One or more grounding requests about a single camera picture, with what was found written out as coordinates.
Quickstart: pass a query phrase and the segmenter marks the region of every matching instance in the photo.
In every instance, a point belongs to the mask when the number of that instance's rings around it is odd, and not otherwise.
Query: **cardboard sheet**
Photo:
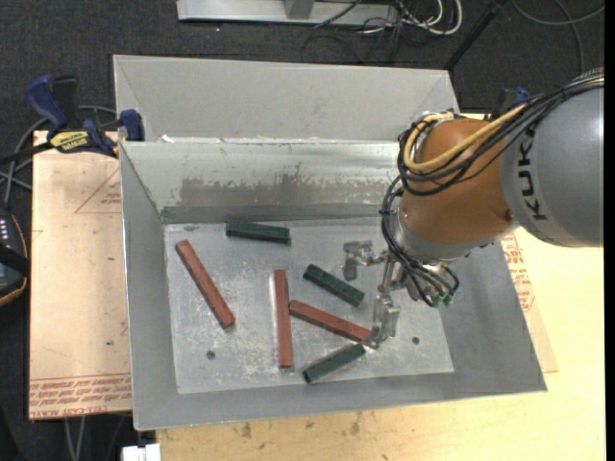
[[[31,420],[129,411],[119,165],[34,157]]]

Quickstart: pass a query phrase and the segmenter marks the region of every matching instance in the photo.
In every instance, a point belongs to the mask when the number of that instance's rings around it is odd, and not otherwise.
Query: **black cable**
[[[573,18],[566,11],[566,17],[568,18],[568,20],[542,20],[542,19],[539,19],[537,17],[534,17],[533,15],[530,15],[529,13],[527,13],[526,11],[521,9],[521,7],[519,7],[519,4],[516,2],[516,0],[511,0],[511,1],[512,1],[512,5],[514,6],[514,8],[523,17],[525,17],[526,19],[531,20],[532,22],[536,22],[537,24],[543,24],[545,26],[568,26],[568,25],[572,25],[572,24],[578,24],[579,22],[583,22],[583,21],[588,20],[588,19],[590,19],[592,17],[595,17],[596,15],[600,15],[602,12],[604,12],[604,4],[602,4],[602,6],[599,7],[598,9],[596,9],[593,12],[590,12],[590,13],[582,16],[582,17]],[[559,2],[559,0],[553,0],[553,1],[559,6],[559,8],[561,8],[562,10],[564,9],[563,5]]]
[[[339,42],[339,43],[343,44],[344,46],[346,46],[346,48],[348,50],[351,51],[351,53],[354,55],[355,59],[357,60],[358,64],[364,64],[365,63],[365,61],[363,60],[361,55],[355,50],[355,48],[353,48],[353,46],[348,41],[346,41],[345,39],[343,39],[343,38],[341,38],[339,36],[332,36],[332,35],[318,35],[318,36],[312,36],[312,37],[308,38],[306,40],[306,42],[304,42],[304,44],[302,45],[301,50],[299,52],[299,56],[300,56],[301,61],[303,63],[308,63],[308,61],[306,61],[306,56],[305,56],[305,53],[306,53],[306,50],[307,50],[308,46],[312,42],[314,42],[314,41],[316,41],[318,39],[328,39],[328,40],[331,40],[331,41],[334,41],[334,42]]]
[[[109,442],[109,447],[107,448],[107,453],[105,454],[104,461],[111,461],[111,455],[113,454],[113,450],[115,449],[115,441],[117,440],[117,436],[119,435],[119,431],[126,420],[126,416],[122,415],[115,430],[113,431],[113,435],[111,436],[111,441]]]
[[[80,110],[92,110],[94,111],[94,114],[96,115],[97,119],[98,119],[98,112],[105,112],[107,114],[112,114],[113,116],[117,116],[117,112],[115,111],[115,109],[112,108],[108,108],[106,106],[97,106],[97,105],[82,105],[79,106]],[[19,141],[17,142],[17,145],[15,146],[14,152],[17,154],[20,151],[23,150],[24,145],[26,144],[26,142],[28,140],[30,140],[32,138],[32,133],[35,131],[40,131],[40,130],[45,130],[45,127],[47,124],[49,123],[49,120],[47,120],[46,118],[40,118],[36,123],[34,123],[20,138]],[[10,204],[10,200],[11,200],[11,194],[12,194],[12,186],[14,184],[24,188],[24,189],[28,189],[28,190],[32,190],[32,187],[30,185],[28,185],[27,183],[24,182],[20,182],[19,180],[16,180],[14,178],[14,175],[22,170],[23,168],[27,167],[28,165],[30,165],[31,161],[30,160],[26,160],[20,164],[17,164],[16,161],[12,162],[10,167],[9,167],[9,171],[7,173],[4,172],[0,172],[0,184],[2,184],[3,182],[5,182],[7,184],[6,189],[5,189],[5,195],[4,195],[4,199],[3,199],[3,204],[4,206],[8,207]]]
[[[319,24],[316,24],[314,28],[324,27],[324,26],[328,26],[329,24],[333,24],[333,22],[341,19],[344,15],[347,15],[348,13],[353,11],[359,4],[363,3],[364,1],[365,0],[356,0],[348,8],[344,9],[342,12],[338,13],[337,15],[334,15],[333,17],[328,18],[327,20],[320,22]]]
[[[588,72],[577,79],[575,79],[572,83],[565,85],[561,89],[553,92],[551,94],[547,94],[544,96],[538,96],[532,98],[526,102],[527,106],[525,109],[519,112],[515,117],[513,117],[508,123],[501,126],[498,130],[490,134],[486,137],[483,142],[479,145],[479,147],[475,150],[475,152],[453,165],[449,165],[449,162],[440,166],[428,174],[417,173],[409,170],[404,164],[404,149],[406,146],[407,138],[409,137],[409,131],[405,131],[400,135],[400,153],[398,155],[398,169],[400,171],[400,176],[402,179],[402,183],[408,191],[412,192],[417,196],[427,196],[438,193],[451,185],[457,182],[467,181],[471,178],[463,178],[463,174],[465,174],[468,169],[471,167],[474,161],[483,156],[486,152],[488,152],[493,146],[495,146],[500,140],[509,136],[515,130],[519,130],[520,132],[524,132],[527,128],[533,128],[535,125],[542,120],[544,116],[546,116],[551,110],[559,106],[566,99],[580,94],[581,92],[588,90],[590,88],[594,88],[597,86],[603,86],[603,83],[595,83],[593,81],[603,78],[603,69],[597,69],[593,72]],[[415,128],[420,127],[420,122],[410,130],[414,130]],[[437,182],[447,176],[452,176],[446,182],[442,182],[436,188],[420,190],[417,188],[413,188],[408,183],[409,182]]]
[[[583,44],[581,42],[580,36],[578,34],[578,28],[575,24],[578,24],[579,22],[583,22],[589,18],[595,17],[596,15],[599,15],[601,12],[604,11],[604,5],[602,5],[599,9],[590,12],[586,15],[584,15],[583,17],[579,17],[579,18],[573,18],[570,13],[568,12],[568,10],[566,9],[566,7],[564,7],[564,5],[559,1],[559,0],[553,0],[555,2],[555,4],[561,9],[561,11],[564,13],[564,15],[566,16],[566,18],[568,20],[564,20],[564,21],[551,21],[551,20],[542,20],[539,18],[534,17],[533,15],[530,15],[528,13],[526,13],[523,9],[521,9],[519,7],[519,4],[517,3],[516,0],[511,0],[512,1],[512,5],[515,8],[515,10],[520,13],[523,17],[525,17],[526,19],[535,22],[537,24],[543,24],[546,26],[570,26],[571,29],[573,30],[573,34],[575,35],[575,42],[577,44],[577,49],[578,49],[578,61],[579,61],[579,68],[580,71],[582,72],[585,69],[585,56],[584,56],[584,51],[583,51]]]
[[[388,187],[386,193],[384,194],[384,198],[382,200],[381,206],[381,231],[382,236],[389,248],[390,253],[393,255],[395,260],[397,260],[406,273],[410,276],[414,284],[416,285],[419,295],[422,301],[424,301],[429,306],[436,306],[436,303],[432,300],[431,296],[425,293],[422,286],[419,284],[417,279],[421,279],[427,284],[431,285],[432,288],[436,289],[440,298],[446,298],[447,296],[452,296],[459,286],[459,280],[456,278],[455,274],[449,272],[450,275],[454,277],[454,284],[450,285],[444,279],[442,279],[439,275],[437,275],[432,270],[426,268],[424,265],[420,264],[418,261],[411,260],[407,257],[403,250],[399,247],[397,242],[391,233],[391,228],[389,226],[389,216],[391,214],[392,202],[395,198],[400,197],[404,192],[400,187],[397,190],[395,189],[397,184],[400,182],[401,176],[398,176]]]

